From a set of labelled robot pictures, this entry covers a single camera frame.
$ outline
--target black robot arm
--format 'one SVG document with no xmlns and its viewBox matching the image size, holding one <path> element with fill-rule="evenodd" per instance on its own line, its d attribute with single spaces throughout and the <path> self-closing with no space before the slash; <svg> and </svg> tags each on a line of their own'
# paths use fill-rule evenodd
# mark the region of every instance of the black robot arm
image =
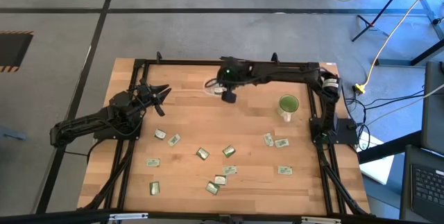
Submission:
<svg viewBox="0 0 444 224">
<path fill-rule="evenodd" d="M 57 123 L 50 131 L 51 145 L 66 146 L 77 137 L 102 130 L 110 130 L 114 133 L 111 136 L 131 136 L 141 126 L 147 107 L 154 106 L 157 113 L 164 116 L 160 105 L 171 91 L 168 86 L 147 85 L 141 79 L 140 85 L 116 94 L 110 99 L 109 106 L 97 113 Z"/>
<path fill-rule="evenodd" d="M 233 57 L 223 57 L 221 68 L 216 79 L 206 85 L 214 83 L 226 88 L 222 93 L 222 100 L 228 103 L 236 101 L 236 94 L 232 91 L 242 85 L 265 84 L 271 81 L 290 83 L 305 83 L 319 96 L 323 104 L 320 135 L 316 138 L 332 138 L 336 135 L 336 102 L 341 95 L 341 79 L 318 66 L 318 63 L 307 63 L 303 66 L 286 67 L 270 62 L 253 62 Z"/>
</svg>

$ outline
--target wooden table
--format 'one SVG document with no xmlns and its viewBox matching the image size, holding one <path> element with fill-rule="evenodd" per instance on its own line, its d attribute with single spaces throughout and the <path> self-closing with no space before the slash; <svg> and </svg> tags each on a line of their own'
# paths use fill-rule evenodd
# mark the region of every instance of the wooden table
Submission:
<svg viewBox="0 0 444 224">
<path fill-rule="evenodd" d="M 116 59 L 105 104 L 128 88 L 133 59 Z M 321 66 L 337 73 L 335 64 Z M 203 92 L 205 80 L 215 77 L 218 66 L 150 65 L 148 83 L 170 84 L 164 117 L 149 108 L 141 137 L 136 142 L 124 209 L 141 212 L 231 213 L 325 215 L 325 202 L 316 149 L 309 133 L 307 86 L 271 82 L 257 87 L 237 88 L 237 102 L 224 103 Z M 298 111 L 285 123 L 277 112 L 278 99 L 293 94 L 300 101 Z M 343 100 L 336 107 L 347 117 Z M 154 138 L 156 128 L 167 132 L 165 140 Z M 262 135 L 274 140 L 289 138 L 290 146 L 268 147 Z M 170 147 L 167 140 L 178 133 L 181 140 Z M 233 145 L 236 153 L 226 158 L 222 150 Z M 107 140 L 92 152 L 78 206 L 90 202 L 109 177 L 116 141 Z M 201 160 L 196 151 L 210 156 Z M 369 212 L 364 183 L 355 152 L 336 145 L 341 181 L 359 205 Z M 147 167 L 148 158 L 160 158 L 160 167 Z M 238 174 L 228 176 L 214 196 L 205 190 L 222 167 L 237 165 Z M 293 175 L 278 175 L 279 165 L 292 166 Z M 149 183 L 160 182 L 160 194 L 150 196 Z M 119 183 L 113 206 L 117 204 Z M 336 192 L 330 182 L 333 208 L 338 212 Z"/>
</svg>

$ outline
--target small green packet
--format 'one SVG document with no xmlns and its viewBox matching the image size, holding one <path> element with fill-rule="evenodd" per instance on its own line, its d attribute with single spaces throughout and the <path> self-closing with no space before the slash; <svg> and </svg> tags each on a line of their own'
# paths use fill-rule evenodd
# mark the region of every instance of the small green packet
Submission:
<svg viewBox="0 0 444 224">
<path fill-rule="evenodd" d="M 278 168 L 278 174 L 280 175 L 292 175 L 293 174 L 293 168 L 290 166 L 277 166 Z"/>
<path fill-rule="evenodd" d="M 196 152 L 196 155 L 205 161 L 210 156 L 210 153 L 203 148 L 199 148 Z"/>
<path fill-rule="evenodd" d="M 224 166 L 222 169 L 223 169 L 223 175 L 232 175 L 237 173 L 236 165 Z"/>
<path fill-rule="evenodd" d="M 154 137 L 163 140 L 166 137 L 167 133 L 163 130 L 156 129 L 154 132 Z"/>
<path fill-rule="evenodd" d="M 219 189 L 221 188 L 221 186 L 213 183 L 213 182 L 208 182 L 207 187 L 205 188 L 208 192 L 216 195 L 217 192 L 219 192 Z"/>
<path fill-rule="evenodd" d="M 155 196 L 160 193 L 160 185 L 159 182 L 150 183 L 150 194 Z"/>
<path fill-rule="evenodd" d="M 160 159 L 159 158 L 151 158 L 146 160 L 147 166 L 160 166 Z"/>
<path fill-rule="evenodd" d="M 229 158 L 230 156 L 232 156 L 236 152 L 236 150 L 233 148 L 233 146 L 230 145 L 227 148 L 224 148 L 222 150 L 222 152 L 226 158 Z"/>
<path fill-rule="evenodd" d="M 227 176 L 226 175 L 215 175 L 214 183 L 217 185 L 226 185 L 227 184 Z"/>
<path fill-rule="evenodd" d="M 175 146 L 175 144 L 178 143 L 178 141 L 180 141 L 180 135 L 179 134 L 175 134 L 172 138 L 170 138 L 170 140 L 168 140 L 168 145 Z"/>
</svg>

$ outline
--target laptop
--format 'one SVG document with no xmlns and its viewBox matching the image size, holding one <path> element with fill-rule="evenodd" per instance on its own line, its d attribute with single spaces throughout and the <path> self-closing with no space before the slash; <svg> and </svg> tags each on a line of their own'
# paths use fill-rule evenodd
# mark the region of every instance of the laptop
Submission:
<svg viewBox="0 0 444 224">
<path fill-rule="evenodd" d="M 411 165 L 411 208 L 433 223 L 444 220 L 444 168 Z"/>
</svg>

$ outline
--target gray floor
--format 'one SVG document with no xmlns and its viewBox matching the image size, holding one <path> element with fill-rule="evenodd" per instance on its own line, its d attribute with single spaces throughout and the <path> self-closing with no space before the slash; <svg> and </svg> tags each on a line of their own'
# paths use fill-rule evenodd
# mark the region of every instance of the gray floor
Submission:
<svg viewBox="0 0 444 224">
<path fill-rule="evenodd" d="M 112 0 L 112 8 L 382 8 L 387 0 Z M 390 8 L 407 9 L 414 0 L 395 0 Z M 442 0 L 430 0 L 437 15 Z M 100 8 L 103 0 L 0 0 L 0 7 Z M 401 15 L 383 16 L 377 26 L 390 32 Z M 33 210 L 51 147 L 49 129 L 63 119 L 82 69 L 98 15 L 0 14 L 0 31 L 35 31 L 19 72 L 0 74 L 0 125 L 20 130 L 26 141 L 0 140 L 0 216 Z M 385 38 L 367 32 L 350 39 L 364 25 L 355 15 L 108 15 L 78 116 L 103 104 L 115 58 L 217 59 L 221 55 L 268 60 L 336 62 L 346 93 L 365 80 L 371 60 Z M 423 15 L 408 17 L 382 58 L 412 59 L 438 41 Z M 424 69 L 377 67 L 363 102 L 412 94 L 424 83 Z M 378 117 L 403 103 L 368 113 Z M 370 126 L 371 134 L 389 141 L 420 129 L 421 104 L 412 105 Z M 361 117 L 358 108 L 353 112 Z M 90 137 L 77 139 L 71 151 L 86 152 Z M 85 159 L 65 155 L 49 211 L 73 210 L 85 172 Z M 372 212 L 393 218 L 371 200 Z"/>
</svg>

